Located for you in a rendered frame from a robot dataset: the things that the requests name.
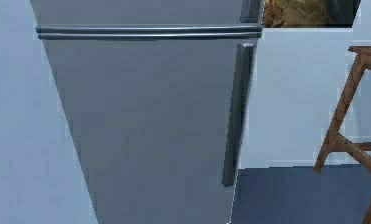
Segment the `framed brown picture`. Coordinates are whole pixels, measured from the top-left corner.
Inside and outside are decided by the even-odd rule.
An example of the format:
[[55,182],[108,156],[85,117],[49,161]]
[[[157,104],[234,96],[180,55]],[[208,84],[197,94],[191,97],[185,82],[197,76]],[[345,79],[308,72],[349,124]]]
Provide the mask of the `framed brown picture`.
[[265,0],[265,28],[351,28],[361,0]]

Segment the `grey fridge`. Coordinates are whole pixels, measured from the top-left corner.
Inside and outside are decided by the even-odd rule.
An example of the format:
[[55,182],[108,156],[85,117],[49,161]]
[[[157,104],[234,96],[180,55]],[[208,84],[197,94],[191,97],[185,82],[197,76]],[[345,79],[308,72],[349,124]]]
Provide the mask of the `grey fridge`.
[[265,0],[30,0],[98,224],[228,224],[237,45]]

